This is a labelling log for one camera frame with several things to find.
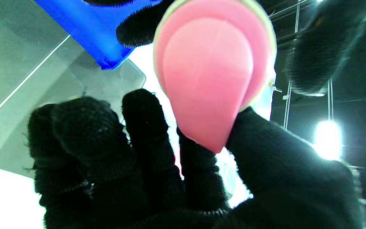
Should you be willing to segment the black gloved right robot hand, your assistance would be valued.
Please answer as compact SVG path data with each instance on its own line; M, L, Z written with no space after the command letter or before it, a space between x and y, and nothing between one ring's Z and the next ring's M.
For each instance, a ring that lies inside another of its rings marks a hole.
M215 153L177 129L145 89L48 103L29 118L35 191L47 229L366 229L359 173L259 116L236 117L226 148L253 194L231 208Z

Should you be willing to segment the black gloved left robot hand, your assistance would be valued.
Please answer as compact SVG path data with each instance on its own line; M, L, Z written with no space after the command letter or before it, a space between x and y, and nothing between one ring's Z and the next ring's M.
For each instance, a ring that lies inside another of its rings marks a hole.
M119 43L128 48L148 45L167 10L176 0L162 0L131 13L116 28ZM327 92L366 30L366 0L325 0L306 27L296 33L285 74L294 93L315 96Z

